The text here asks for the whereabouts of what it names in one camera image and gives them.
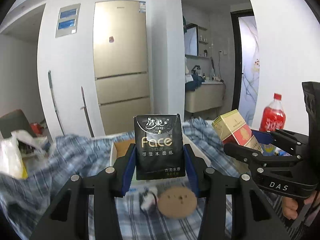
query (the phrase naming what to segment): gold refrigerator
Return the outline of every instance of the gold refrigerator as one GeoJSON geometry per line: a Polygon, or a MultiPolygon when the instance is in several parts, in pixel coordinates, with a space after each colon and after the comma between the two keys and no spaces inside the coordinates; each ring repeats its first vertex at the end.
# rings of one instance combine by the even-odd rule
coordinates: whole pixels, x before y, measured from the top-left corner
{"type": "Polygon", "coordinates": [[[150,113],[144,2],[95,4],[93,61],[105,133],[133,130],[133,117],[150,113]]]}

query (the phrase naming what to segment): plastic bottle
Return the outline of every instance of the plastic bottle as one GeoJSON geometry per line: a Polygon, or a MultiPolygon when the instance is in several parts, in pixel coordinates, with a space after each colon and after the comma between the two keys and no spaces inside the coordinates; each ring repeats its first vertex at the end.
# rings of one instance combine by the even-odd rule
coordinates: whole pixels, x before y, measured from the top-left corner
{"type": "Polygon", "coordinates": [[[260,131],[275,131],[276,128],[283,129],[285,113],[281,105],[281,95],[275,93],[274,100],[263,111],[260,131]]]}

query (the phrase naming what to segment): brown round disc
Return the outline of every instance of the brown round disc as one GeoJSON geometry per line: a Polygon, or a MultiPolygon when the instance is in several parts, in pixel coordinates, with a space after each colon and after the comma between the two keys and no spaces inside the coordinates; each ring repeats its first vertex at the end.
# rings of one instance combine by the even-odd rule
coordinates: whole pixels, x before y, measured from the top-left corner
{"type": "Polygon", "coordinates": [[[158,209],[166,217],[182,219],[191,215],[197,207],[195,194],[187,187],[171,187],[158,200],[158,209]]]}

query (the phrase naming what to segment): finger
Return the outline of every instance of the finger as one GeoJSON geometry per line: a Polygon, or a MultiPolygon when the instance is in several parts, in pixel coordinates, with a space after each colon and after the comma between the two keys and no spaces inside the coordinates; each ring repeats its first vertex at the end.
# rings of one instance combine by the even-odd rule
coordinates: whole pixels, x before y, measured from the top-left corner
{"type": "MultiPolygon", "coordinates": [[[[316,191],[314,191],[310,197],[304,200],[305,205],[313,203],[313,200],[315,199],[315,197],[316,197],[316,191]]],[[[319,202],[320,202],[320,194],[318,194],[315,205],[318,205],[319,202]]]]}
{"type": "Polygon", "coordinates": [[[283,208],[282,214],[289,220],[296,219],[298,217],[298,213],[290,208],[283,208]]]}
{"type": "Polygon", "coordinates": [[[298,203],[297,201],[295,201],[294,199],[292,198],[289,198],[289,197],[283,197],[282,198],[282,207],[287,207],[287,208],[290,208],[292,210],[297,210],[298,209],[298,203]]]}

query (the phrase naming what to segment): sink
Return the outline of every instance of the sink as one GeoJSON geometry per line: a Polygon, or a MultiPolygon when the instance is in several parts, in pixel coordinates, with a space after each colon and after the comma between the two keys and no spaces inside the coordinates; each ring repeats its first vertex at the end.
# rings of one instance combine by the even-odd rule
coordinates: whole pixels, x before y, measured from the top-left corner
{"type": "Polygon", "coordinates": [[[186,91],[185,110],[190,113],[222,106],[226,86],[219,81],[206,80],[195,91],[186,91]]]}

